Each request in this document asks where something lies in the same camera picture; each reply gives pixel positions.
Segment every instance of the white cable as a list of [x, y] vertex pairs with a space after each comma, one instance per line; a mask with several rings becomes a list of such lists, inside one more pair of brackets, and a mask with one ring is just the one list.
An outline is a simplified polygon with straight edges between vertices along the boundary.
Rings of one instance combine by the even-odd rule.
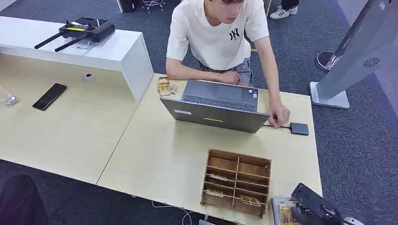
[[[153, 206], [154, 208], [177, 208], [177, 209], [181, 209], [181, 208], [179, 208], [179, 207], [169, 206], [169, 205], [165, 205], [165, 206], [155, 206], [154, 203], [153, 203], [153, 201], [152, 201], [152, 206]], [[192, 213], [192, 211], [187, 212], [185, 209], [181, 209], [181, 210], [184, 211], [184, 212], [186, 213], [185, 216], [184, 216], [183, 219], [182, 219], [182, 222], [181, 222], [182, 225], [184, 225], [184, 219], [185, 219], [186, 216], [188, 216], [188, 218], [189, 218], [189, 224], [192, 225], [192, 218], [191, 218], [191, 216], [190, 216], [190, 213]]]

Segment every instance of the black phone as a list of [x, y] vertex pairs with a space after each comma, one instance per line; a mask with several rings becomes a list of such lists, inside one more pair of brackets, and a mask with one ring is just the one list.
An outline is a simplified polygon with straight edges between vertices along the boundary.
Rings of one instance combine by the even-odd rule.
[[35, 104], [33, 104], [33, 108], [41, 111], [46, 110], [66, 88], [65, 85], [55, 83]]

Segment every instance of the white desk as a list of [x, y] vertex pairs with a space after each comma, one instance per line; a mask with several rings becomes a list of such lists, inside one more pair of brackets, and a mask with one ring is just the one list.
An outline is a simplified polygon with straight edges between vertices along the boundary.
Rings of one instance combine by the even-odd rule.
[[0, 53], [122, 72], [131, 93], [140, 101], [153, 69], [141, 32], [116, 30], [107, 40], [89, 50], [68, 47], [62, 37], [34, 49], [34, 46], [58, 33], [62, 23], [25, 20], [0, 16]]
[[[306, 123], [310, 135], [261, 128], [256, 134], [175, 121], [159, 100], [155, 76], [106, 166], [98, 185], [246, 225], [272, 225], [271, 202], [263, 219], [201, 206], [209, 148], [272, 159], [270, 196], [289, 196], [299, 182], [322, 194], [309, 96], [281, 93], [291, 121]], [[179, 91], [179, 98], [184, 89]], [[268, 93], [259, 91], [259, 112]]]
[[[19, 99], [0, 106], [0, 158], [92, 184], [137, 106], [122, 73], [110, 70], [0, 54], [0, 83]], [[34, 109], [54, 83], [68, 89], [46, 111]]]

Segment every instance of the floor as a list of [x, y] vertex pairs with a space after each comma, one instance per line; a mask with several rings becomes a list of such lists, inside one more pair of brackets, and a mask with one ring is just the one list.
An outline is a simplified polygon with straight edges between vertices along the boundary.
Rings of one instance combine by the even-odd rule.
[[[110, 19], [118, 29], [143, 32], [154, 71], [165, 73], [170, 15], [178, 2], [169, 0], [163, 12], [155, 8], [147, 14], [139, 8], [120, 14], [116, 0], [18, 0], [0, 15], [52, 22], [80, 16]], [[278, 2], [272, 2], [271, 10]], [[316, 67], [315, 55], [336, 49], [363, 2], [301, 1], [297, 15], [268, 22], [282, 91], [309, 94], [309, 82], [326, 74]], [[198, 66], [190, 52], [184, 64]], [[252, 69], [255, 86], [265, 88], [256, 53]], [[323, 196], [343, 215], [367, 225], [398, 224], [396, 69], [385, 68], [350, 87], [348, 110], [313, 106]], [[0, 162], [0, 185], [19, 173], [34, 178], [50, 214], [58, 210], [55, 217], [67, 224], [180, 224], [184, 215], [178, 209], [154, 209], [144, 199], [5, 161]], [[193, 224], [203, 218], [193, 216]]]

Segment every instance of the man's hand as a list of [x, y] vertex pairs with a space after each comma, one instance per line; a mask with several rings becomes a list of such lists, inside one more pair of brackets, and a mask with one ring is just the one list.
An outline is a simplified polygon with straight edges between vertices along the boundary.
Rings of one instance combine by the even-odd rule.
[[290, 117], [290, 111], [281, 102], [270, 102], [268, 113], [271, 114], [268, 122], [275, 128], [282, 126], [289, 120]]
[[234, 71], [227, 71], [218, 75], [218, 82], [237, 84], [239, 83], [239, 74]]

